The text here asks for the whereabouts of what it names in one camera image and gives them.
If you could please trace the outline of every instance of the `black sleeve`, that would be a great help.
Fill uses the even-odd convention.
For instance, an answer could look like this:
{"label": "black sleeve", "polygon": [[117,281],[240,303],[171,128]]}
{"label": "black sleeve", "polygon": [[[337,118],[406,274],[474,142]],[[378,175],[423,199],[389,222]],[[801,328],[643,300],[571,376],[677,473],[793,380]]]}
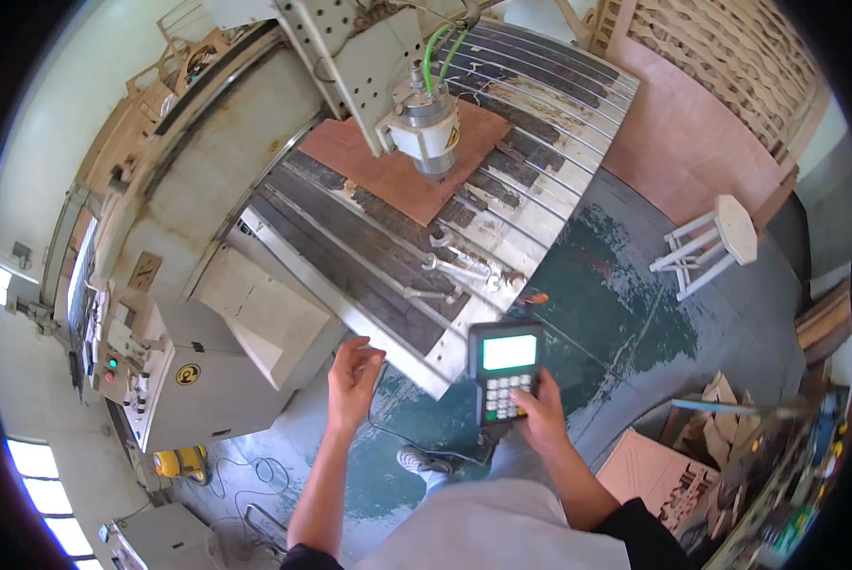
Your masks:
{"label": "black sleeve", "polygon": [[632,499],[603,520],[593,532],[625,542],[632,570],[690,569],[692,564],[667,527],[648,512],[641,499]]}
{"label": "black sleeve", "polygon": [[286,553],[280,570],[344,570],[329,553],[297,544]]}

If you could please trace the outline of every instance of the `cnc router machine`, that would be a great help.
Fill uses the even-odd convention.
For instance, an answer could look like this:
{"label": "cnc router machine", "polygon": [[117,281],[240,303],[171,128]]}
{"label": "cnc router machine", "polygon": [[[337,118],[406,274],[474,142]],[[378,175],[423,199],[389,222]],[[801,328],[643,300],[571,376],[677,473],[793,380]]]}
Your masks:
{"label": "cnc router machine", "polygon": [[[637,80],[481,18],[476,0],[413,4],[205,1],[220,29],[249,31],[159,120],[124,187],[69,193],[50,251],[64,251],[76,211],[87,207],[94,221],[68,328],[85,381],[128,399],[133,430],[159,409],[186,417],[196,407],[233,417],[196,427],[193,443],[256,430],[346,328],[371,336],[438,399],[464,371],[469,325],[499,319],[556,242]],[[422,176],[440,179],[469,135],[463,101],[511,131],[425,225],[299,150],[323,120],[353,120],[372,155],[405,153]],[[41,291],[53,287],[50,275],[47,264]],[[25,291],[28,302],[14,306],[49,330],[54,297]],[[188,391],[190,364],[201,368],[195,385],[232,381],[226,367],[179,362],[186,350],[211,350],[189,338],[182,323],[192,321],[201,324],[194,336],[216,337],[215,350],[254,371],[245,380],[254,389],[169,401]],[[240,424],[233,410],[259,394],[270,412]],[[147,432],[140,438],[155,449]]]}

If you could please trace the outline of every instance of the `keypad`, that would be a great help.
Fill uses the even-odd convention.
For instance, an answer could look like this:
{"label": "keypad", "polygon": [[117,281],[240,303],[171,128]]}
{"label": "keypad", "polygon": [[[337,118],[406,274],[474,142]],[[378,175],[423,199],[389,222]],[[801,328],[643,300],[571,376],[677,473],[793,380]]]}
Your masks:
{"label": "keypad", "polygon": [[515,405],[511,400],[511,394],[515,390],[529,391],[533,377],[530,374],[520,374],[500,379],[491,379],[486,382],[486,419],[496,421],[498,419],[517,418],[527,412],[524,408]]}

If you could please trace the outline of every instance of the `machine bed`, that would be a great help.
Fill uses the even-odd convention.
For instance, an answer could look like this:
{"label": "machine bed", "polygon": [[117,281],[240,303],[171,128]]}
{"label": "machine bed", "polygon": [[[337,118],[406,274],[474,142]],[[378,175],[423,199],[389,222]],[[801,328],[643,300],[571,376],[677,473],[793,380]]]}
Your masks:
{"label": "machine bed", "polygon": [[[297,133],[243,214],[304,285],[358,333],[378,337],[434,398],[464,371],[468,326],[502,316],[556,242],[638,85],[587,53],[485,20],[447,81],[453,95],[513,128],[429,227],[295,149],[323,116]],[[431,235],[448,245],[434,246]],[[502,287],[425,270],[430,253],[461,267],[486,264]],[[405,298],[407,287],[463,292],[448,304]]]}

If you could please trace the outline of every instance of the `green cable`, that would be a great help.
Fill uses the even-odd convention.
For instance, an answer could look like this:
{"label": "green cable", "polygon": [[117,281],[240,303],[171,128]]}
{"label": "green cable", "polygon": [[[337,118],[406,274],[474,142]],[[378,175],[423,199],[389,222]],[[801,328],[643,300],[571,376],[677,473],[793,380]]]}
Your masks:
{"label": "green cable", "polygon": [[442,71],[439,72],[439,83],[441,84],[445,80],[445,73],[448,72],[448,65],[452,62],[452,56],[458,51],[458,46],[464,40],[464,36],[467,36],[467,29],[461,30],[461,33],[458,35],[458,39],[454,40],[454,45],[449,48],[448,56],[445,57],[445,63],[442,64]]}
{"label": "green cable", "polygon": [[423,80],[426,82],[427,93],[432,93],[432,50],[442,34],[452,28],[451,24],[442,26],[435,34],[432,34],[432,38],[429,38],[429,43],[426,44],[426,52],[423,54]]}

